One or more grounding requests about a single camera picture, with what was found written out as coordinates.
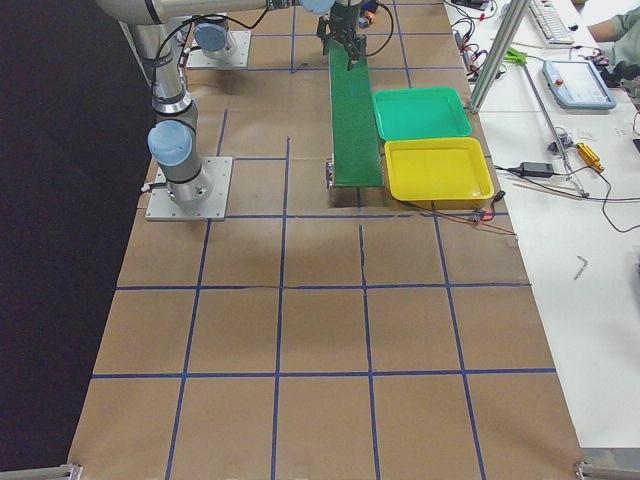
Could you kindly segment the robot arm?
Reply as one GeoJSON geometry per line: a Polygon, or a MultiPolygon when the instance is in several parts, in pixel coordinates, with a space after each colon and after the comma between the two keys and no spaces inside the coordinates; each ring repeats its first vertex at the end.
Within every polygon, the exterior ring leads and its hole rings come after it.
{"type": "Polygon", "coordinates": [[[249,32],[276,10],[299,7],[317,17],[316,37],[320,39],[322,55],[328,56],[334,44],[341,46],[346,54],[347,69],[351,70],[368,56],[366,36],[358,32],[363,13],[361,4],[362,1],[263,1],[257,7],[247,8],[247,11],[260,12],[251,23],[234,18],[232,14],[237,10],[224,7],[194,17],[193,35],[197,46],[209,57],[224,57],[236,49],[231,24],[239,26],[242,32],[249,32]]]}
{"type": "Polygon", "coordinates": [[[120,22],[130,37],[132,50],[151,90],[157,125],[148,135],[152,156],[159,164],[168,196],[177,204],[188,204],[208,196],[214,185],[203,172],[196,152],[197,107],[180,75],[172,38],[182,29],[169,27],[183,18],[188,25],[221,17],[228,12],[286,9],[293,1],[100,1],[98,6],[120,22]]]}

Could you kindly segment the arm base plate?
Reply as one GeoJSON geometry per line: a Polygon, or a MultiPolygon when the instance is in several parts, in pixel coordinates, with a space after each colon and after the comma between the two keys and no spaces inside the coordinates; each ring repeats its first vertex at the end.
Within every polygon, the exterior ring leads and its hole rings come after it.
{"type": "Polygon", "coordinates": [[[184,184],[168,182],[157,168],[146,219],[149,221],[223,221],[226,217],[233,170],[232,157],[202,157],[199,175],[184,184]]]}
{"type": "Polygon", "coordinates": [[[192,70],[238,70],[248,66],[250,31],[198,27],[189,52],[192,70]]]}

